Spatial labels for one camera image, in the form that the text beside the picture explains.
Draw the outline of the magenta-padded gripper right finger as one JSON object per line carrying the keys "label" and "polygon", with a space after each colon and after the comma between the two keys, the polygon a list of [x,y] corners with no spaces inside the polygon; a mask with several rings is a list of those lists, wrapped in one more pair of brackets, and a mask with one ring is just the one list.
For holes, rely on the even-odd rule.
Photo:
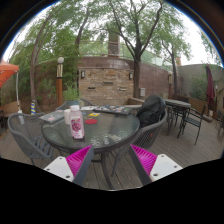
{"label": "magenta-padded gripper right finger", "polygon": [[132,145],[129,154],[143,186],[182,169],[167,155],[155,155],[139,146]]}

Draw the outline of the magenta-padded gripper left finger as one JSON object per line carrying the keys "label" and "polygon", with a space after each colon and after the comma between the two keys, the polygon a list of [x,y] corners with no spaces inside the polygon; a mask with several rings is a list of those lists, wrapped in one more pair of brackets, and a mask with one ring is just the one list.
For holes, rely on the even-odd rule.
{"label": "magenta-padded gripper left finger", "polygon": [[93,155],[93,147],[89,145],[67,157],[57,157],[44,170],[81,186]]}

